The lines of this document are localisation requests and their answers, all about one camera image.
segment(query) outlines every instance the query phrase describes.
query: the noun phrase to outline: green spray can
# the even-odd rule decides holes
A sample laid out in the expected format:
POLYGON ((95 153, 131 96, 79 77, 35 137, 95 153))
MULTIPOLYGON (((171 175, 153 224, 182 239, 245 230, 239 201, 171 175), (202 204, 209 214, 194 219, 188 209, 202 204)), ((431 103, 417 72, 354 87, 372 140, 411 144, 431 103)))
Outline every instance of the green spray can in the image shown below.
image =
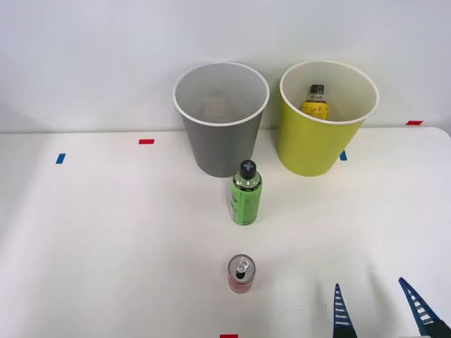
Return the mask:
POLYGON ((257 218, 263 182, 256 164, 251 160, 241 162, 232 176, 231 215, 238 225, 248 225, 257 218))

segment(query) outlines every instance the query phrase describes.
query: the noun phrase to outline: paper cup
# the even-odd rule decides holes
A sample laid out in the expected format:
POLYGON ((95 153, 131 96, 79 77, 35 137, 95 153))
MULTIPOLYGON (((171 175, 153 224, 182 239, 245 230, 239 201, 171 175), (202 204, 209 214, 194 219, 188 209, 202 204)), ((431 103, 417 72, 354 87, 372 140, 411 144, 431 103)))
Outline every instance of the paper cup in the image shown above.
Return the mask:
POLYGON ((279 158, 288 170, 303 176, 327 173, 379 103, 378 89, 367 75, 335 61, 307 61, 291 67, 280 80, 280 93, 279 158), (327 120, 299 109, 312 84, 325 87, 327 120))
POLYGON ((251 158, 269 87, 256 70, 215 62, 189 70, 173 90, 197 165, 230 177, 251 158))

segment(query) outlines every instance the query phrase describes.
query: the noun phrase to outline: red can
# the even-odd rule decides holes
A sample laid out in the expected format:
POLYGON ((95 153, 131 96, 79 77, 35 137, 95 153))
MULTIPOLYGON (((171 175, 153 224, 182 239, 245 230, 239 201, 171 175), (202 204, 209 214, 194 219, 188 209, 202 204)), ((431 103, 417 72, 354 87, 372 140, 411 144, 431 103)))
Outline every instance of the red can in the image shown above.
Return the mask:
POLYGON ((255 263, 249 256, 236 255, 228 263, 228 286, 237 294, 245 294, 255 277, 255 263))

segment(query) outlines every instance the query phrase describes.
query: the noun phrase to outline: cup rim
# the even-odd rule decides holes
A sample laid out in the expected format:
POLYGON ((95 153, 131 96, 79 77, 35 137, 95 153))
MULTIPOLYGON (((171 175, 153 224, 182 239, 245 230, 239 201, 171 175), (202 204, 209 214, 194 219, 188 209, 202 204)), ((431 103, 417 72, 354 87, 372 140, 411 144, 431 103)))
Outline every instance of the cup rim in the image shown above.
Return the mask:
POLYGON ((363 121, 363 120, 365 120, 366 118, 368 118, 368 117, 369 117, 369 116, 370 116, 370 115, 378 108, 378 105, 379 105, 379 91, 378 91, 378 88, 377 88, 376 84, 373 82, 373 80, 372 80, 367 74, 365 74, 364 72, 362 72, 361 70, 359 70, 359 69, 357 69, 357 68, 355 68, 355 67, 353 67, 353 66, 351 66, 351 65, 348 65, 348 64, 346 64, 346 63, 339 62, 339 61, 331 61, 331 60, 310 60, 310 61, 303 61, 303 62, 301 62, 301 63, 298 63, 298 64, 296 64, 296 65, 294 65, 294 66, 288 68, 288 70, 285 71, 285 72, 283 73, 282 78, 280 79, 279 88, 280 88, 280 94, 282 95, 283 101, 284 101, 284 102, 285 102, 292 110, 294 110, 296 113, 298 113, 298 114, 304 116, 305 118, 308 118, 309 120, 313 120, 313 121, 315 121, 315 122, 320 122, 320 123, 323 123, 323 124, 326 124, 326 125, 351 125, 351 124, 354 124, 354 123, 358 123, 358 122, 363 121), (365 79, 368 80, 368 82, 369 82, 369 83, 371 84, 371 86, 373 87, 374 92, 376 93, 376 102, 375 102, 373 108, 369 111, 369 113, 363 115, 362 117, 357 118, 357 119, 355 119, 355 120, 350 120, 350 121, 327 121, 327 120, 322 120, 322 119, 320 119, 320 118, 314 118, 313 116, 310 116, 310 115, 308 115, 308 114, 306 114, 306 113, 303 113, 301 110, 299 110, 298 108, 296 108, 295 106, 293 106, 292 103, 287 99, 287 97, 286 97, 286 95, 285 95, 285 93, 284 93, 284 91, 283 91, 283 81, 285 80, 285 78, 286 78, 286 76, 288 75, 288 73, 290 73, 293 69, 298 68, 298 67, 300 67, 300 66, 302 66, 302 65, 306 65, 306 64, 308 64, 308 63, 334 63, 334 64, 336 64, 336 65, 342 65, 342 66, 344 66, 344 67, 346 67, 346 68, 349 68, 349 69, 351 69, 351 70, 353 70, 353 71, 359 73, 361 76, 363 76, 365 79))
POLYGON ((266 105, 268 104, 269 101, 269 86, 268 86, 268 82, 265 80, 265 78, 263 77, 262 74, 260 74, 259 72, 257 72, 255 69, 253 69, 252 67, 249 67, 248 65, 243 65, 242 63, 238 63, 238 62, 234 62, 234 61, 210 61, 210 62, 206 62, 206 63, 202 63, 201 65, 197 65, 193 68, 190 68, 189 70, 187 70, 185 73, 183 73, 178 79, 177 82, 174 84, 174 88, 172 91, 172 99, 174 102, 175 107, 177 108, 177 110, 179 111, 179 113, 181 113, 183 116, 185 116, 188 120, 191 120, 192 122, 195 123, 199 123, 201 125, 207 125, 209 127, 230 127, 233 125, 240 125, 242 123, 245 123, 253 118, 255 118, 256 116, 258 116, 266 107, 266 105), (257 76, 263 81, 265 88, 266 88, 266 98, 265 101, 263 102, 263 105, 252 115, 247 116, 246 118, 243 118, 242 120, 238 120, 238 121, 234 121, 234 122, 229 122, 229 123, 211 123, 211 122, 205 122, 202 120, 198 120, 196 118, 193 118, 191 115, 187 114, 186 112, 183 111, 183 109, 181 109, 181 107, 178 105, 177 102, 177 98, 175 97, 175 91, 178 87, 178 85, 180 84, 180 82, 183 80, 183 78, 188 75, 189 73, 191 73, 192 71, 198 69, 198 68, 202 68, 202 67, 206 67, 208 65, 214 65, 214 64, 228 64, 228 65, 238 65, 240 67, 246 68, 248 70, 251 70, 253 73, 257 74, 257 76))

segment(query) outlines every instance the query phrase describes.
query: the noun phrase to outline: can top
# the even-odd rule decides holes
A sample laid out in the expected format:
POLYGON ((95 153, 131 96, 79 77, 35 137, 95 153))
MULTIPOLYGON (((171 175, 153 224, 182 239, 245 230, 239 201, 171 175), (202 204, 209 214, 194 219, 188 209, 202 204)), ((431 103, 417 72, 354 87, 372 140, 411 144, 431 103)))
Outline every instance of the can top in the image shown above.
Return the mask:
POLYGON ((323 84, 313 84, 310 87, 310 94, 324 94, 324 85, 323 84))
POLYGON ((257 165, 254 161, 246 160, 240 164, 240 175, 245 180, 250 180, 255 177, 257 173, 257 165))
POLYGON ((239 284, 246 284, 254 279, 255 263, 247 255, 236 255, 228 264, 228 275, 239 284))

